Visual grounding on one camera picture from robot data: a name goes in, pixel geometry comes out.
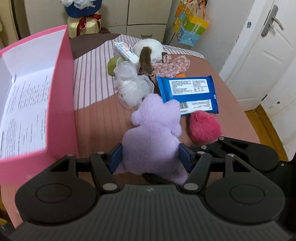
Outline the orange makeup sponge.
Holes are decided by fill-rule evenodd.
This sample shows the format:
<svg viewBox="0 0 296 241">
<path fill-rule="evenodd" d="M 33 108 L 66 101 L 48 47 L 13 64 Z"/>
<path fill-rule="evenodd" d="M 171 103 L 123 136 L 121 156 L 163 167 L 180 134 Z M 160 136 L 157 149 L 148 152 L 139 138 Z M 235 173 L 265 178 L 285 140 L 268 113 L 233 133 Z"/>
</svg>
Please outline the orange makeup sponge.
<svg viewBox="0 0 296 241">
<path fill-rule="evenodd" d="M 175 76 L 175 78 L 184 78 L 186 75 L 184 73 L 179 73 Z"/>
</svg>

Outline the pink floral fabric pouch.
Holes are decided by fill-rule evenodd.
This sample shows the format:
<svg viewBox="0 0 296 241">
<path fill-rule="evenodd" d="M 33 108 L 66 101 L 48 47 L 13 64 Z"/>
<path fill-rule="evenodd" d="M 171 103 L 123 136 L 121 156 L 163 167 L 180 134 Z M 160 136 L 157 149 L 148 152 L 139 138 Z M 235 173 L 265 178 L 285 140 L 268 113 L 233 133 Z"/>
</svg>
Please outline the pink floral fabric pouch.
<svg viewBox="0 0 296 241">
<path fill-rule="evenodd" d="M 171 55 L 166 54 L 162 61 L 153 63 L 152 67 L 156 77 L 174 78 L 178 74 L 184 74 L 190 65 L 191 62 L 185 55 L 172 58 Z"/>
</svg>

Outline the colourful paper gift bag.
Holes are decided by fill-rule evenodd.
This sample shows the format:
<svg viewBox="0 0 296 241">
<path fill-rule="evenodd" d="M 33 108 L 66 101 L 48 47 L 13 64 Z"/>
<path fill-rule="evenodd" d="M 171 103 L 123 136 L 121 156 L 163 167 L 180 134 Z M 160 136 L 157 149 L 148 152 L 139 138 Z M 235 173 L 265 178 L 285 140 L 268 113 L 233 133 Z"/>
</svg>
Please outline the colourful paper gift bag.
<svg viewBox="0 0 296 241">
<path fill-rule="evenodd" d="M 194 47 L 208 28 L 210 21 L 205 11 L 207 3 L 205 0 L 179 1 L 173 20 L 173 29 L 179 43 Z"/>
</svg>

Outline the crochet flower bouquet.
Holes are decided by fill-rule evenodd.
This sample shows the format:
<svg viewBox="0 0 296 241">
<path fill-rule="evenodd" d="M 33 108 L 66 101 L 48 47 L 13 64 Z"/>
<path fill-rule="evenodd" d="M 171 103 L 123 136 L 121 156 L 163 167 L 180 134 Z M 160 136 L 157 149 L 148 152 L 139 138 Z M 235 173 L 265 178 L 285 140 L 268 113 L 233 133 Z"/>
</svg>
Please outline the crochet flower bouquet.
<svg viewBox="0 0 296 241">
<path fill-rule="evenodd" d="M 66 14 L 72 18 L 93 15 L 100 10 L 102 0 L 60 0 Z"/>
</svg>

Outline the cream ribbon gift box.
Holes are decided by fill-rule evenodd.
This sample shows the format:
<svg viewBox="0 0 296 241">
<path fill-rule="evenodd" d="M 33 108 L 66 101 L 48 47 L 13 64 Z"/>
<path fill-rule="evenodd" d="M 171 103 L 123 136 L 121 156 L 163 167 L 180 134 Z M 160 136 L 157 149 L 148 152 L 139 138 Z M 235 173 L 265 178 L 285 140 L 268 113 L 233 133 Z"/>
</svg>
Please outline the cream ribbon gift box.
<svg viewBox="0 0 296 241">
<path fill-rule="evenodd" d="M 85 34 L 97 34 L 101 30 L 101 15 L 99 11 L 97 11 L 92 15 L 79 18 L 69 16 L 67 25 L 70 39 Z"/>
</svg>

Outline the white fluffy plush sheep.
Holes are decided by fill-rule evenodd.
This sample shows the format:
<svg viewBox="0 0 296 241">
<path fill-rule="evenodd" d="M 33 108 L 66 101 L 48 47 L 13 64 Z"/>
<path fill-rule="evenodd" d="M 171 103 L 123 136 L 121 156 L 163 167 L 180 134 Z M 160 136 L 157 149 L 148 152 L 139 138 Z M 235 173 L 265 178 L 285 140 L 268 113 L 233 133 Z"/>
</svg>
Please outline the white fluffy plush sheep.
<svg viewBox="0 0 296 241">
<path fill-rule="evenodd" d="M 132 46 L 132 51 L 140 58 L 148 56 L 151 63 L 163 60 L 163 44 L 156 39 L 141 39 Z"/>
</svg>

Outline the beige wardrobe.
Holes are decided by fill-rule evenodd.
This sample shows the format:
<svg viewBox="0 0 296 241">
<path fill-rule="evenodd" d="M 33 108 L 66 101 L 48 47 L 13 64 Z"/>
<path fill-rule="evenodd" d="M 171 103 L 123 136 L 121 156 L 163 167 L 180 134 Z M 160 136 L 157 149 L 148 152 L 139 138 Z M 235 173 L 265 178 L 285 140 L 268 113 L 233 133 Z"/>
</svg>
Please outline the beige wardrobe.
<svg viewBox="0 0 296 241">
<path fill-rule="evenodd" d="M 172 1 L 103 1 L 101 26 L 111 33 L 162 42 Z M 11 1 L 21 37 L 65 25 L 67 14 L 59 1 Z"/>
</svg>

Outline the pink cardboard box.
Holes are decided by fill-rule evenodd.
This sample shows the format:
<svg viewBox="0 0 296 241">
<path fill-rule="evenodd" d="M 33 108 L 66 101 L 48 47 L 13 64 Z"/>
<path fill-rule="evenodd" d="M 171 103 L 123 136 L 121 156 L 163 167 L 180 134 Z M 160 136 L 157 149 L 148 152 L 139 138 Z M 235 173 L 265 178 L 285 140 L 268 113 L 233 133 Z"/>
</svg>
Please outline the pink cardboard box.
<svg viewBox="0 0 296 241">
<path fill-rule="evenodd" d="M 21 185 L 78 154 L 67 26 L 1 50 L 1 184 Z"/>
</svg>

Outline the brown plush toy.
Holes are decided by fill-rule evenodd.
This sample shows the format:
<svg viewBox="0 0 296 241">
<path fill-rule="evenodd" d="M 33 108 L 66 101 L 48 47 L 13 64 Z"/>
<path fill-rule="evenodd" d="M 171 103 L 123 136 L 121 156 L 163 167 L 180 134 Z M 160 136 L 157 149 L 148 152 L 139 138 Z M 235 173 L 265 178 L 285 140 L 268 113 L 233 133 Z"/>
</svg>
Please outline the brown plush toy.
<svg viewBox="0 0 296 241">
<path fill-rule="evenodd" d="M 140 63 L 140 74 L 145 74 L 147 76 L 154 75 L 154 68 L 151 63 L 151 53 L 150 47 L 143 47 L 140 52 L 139 63 Z"/>
</svg>

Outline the purple plush toy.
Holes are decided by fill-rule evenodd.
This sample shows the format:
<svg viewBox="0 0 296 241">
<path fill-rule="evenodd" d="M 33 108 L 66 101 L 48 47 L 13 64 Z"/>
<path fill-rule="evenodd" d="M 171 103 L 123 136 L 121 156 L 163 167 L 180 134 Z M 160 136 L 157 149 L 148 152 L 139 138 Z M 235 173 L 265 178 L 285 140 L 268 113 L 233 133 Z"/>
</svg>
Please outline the purple plush toy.
<svg viewBox="0 0 296 241">
<path fill-rule="evenodd" d="M 163 102 L 157 94 L 148 95 L 131 115 L 134 128 L 122 139 L 122 160 L 116 174 L 156 174 L 182 185 L 188 173 L 179 160 L 180 104 Z"/>
</svg>

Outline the pink fuzzy pompom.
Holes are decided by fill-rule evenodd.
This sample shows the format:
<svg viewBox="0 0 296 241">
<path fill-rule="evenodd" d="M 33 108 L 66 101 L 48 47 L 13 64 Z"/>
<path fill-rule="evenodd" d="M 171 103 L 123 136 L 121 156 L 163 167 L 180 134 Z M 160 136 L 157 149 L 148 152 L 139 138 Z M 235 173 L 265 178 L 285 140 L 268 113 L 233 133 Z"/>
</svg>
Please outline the pink fuzzy pompom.
<svg viewBox="0 0 296 241">
<path fill-rule="evenodd" d="M 222 136 L 222 128 L 217 119 L 202 110 L 190 115 L 188 132 L 191 141 L 198 146 L 212 144 Z"/>
</svg>

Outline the green makeup sponge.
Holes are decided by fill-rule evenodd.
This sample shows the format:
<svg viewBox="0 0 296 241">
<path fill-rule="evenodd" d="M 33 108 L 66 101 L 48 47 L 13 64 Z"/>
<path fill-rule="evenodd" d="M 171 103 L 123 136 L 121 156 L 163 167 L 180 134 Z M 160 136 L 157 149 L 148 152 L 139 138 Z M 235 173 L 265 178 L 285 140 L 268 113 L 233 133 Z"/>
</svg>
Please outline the green makeup sponge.
<svg viewBox="0 0 296 241">
<path fill-rule="evenodd" d="M 116 66 L 124 61 L 125 60 L 122 57 L 118 57 L 118 56 L 112 57 L 107 63 L 108 74 L 111 76 L 115 76 L 114 70 L 115 70 Z"/>
</svg>

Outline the blue wet wipes pack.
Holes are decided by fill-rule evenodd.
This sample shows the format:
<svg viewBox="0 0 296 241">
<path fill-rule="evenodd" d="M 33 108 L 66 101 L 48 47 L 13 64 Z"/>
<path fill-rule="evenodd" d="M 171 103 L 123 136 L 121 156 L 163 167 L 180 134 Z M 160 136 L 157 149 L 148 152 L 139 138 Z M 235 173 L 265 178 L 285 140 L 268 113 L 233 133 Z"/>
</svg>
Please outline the blue wet wipes pack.
<svg viewBox="0 0 296 241">
<path fill-rule="evenodd" d="M 219 113 L 215 85 L 211 76 L 182 78 L 159 76 L 157 82 L 163 102 L 178 101 L 181 115 L 191 114 L 198 110 L 213 114 Z"/>
</svg>

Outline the printed paper sheet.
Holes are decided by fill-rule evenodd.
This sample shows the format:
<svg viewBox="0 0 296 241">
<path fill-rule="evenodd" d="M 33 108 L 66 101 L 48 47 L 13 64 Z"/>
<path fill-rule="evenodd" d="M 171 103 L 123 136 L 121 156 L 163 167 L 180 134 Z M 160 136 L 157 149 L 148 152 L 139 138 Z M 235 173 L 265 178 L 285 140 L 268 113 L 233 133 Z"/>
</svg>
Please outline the printed paper sheet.
<svg viewBox="0 0 296 241">
<path fill-rule="evenodd" d="M 1 119 L 1 158 L 46 147 L 46 114 L 53 68 L 16 76 Z"/>
</svg>

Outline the white mesh bath pouf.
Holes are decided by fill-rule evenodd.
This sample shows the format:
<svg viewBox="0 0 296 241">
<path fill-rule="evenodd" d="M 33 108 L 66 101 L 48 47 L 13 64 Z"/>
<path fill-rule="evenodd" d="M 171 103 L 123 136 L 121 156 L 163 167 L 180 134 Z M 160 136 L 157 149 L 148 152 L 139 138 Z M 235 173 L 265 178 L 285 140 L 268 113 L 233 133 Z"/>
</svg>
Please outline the white mesh bath pouf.
<svg viewBox="0 0 296 241">
<path fill-rule="evenodd" d="M 128 61 L 117 63 L 114 74 L 118 100 L 126 109 L 138 108 L 149 94 L 154 93 L 154 84 L 149 77 L 138 75 L 135 66 Z"/>
</svg>

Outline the white door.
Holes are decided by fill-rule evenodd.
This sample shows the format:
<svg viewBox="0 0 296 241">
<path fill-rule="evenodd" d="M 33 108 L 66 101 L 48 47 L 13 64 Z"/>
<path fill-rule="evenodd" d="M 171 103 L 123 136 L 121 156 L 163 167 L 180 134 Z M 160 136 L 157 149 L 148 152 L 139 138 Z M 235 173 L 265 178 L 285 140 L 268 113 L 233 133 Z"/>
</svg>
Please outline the white door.
<svg viewBox="0 0 296 241">
<path fill-rule="evenodd" d="M 264 23 L 278 6 L 277 23 L 266 37 Z M 295 58 L 295 1 L 255 1 L 246 26 L 220 71 L 220 77 L 244 111 L 262 102 Z"/>
</svg>

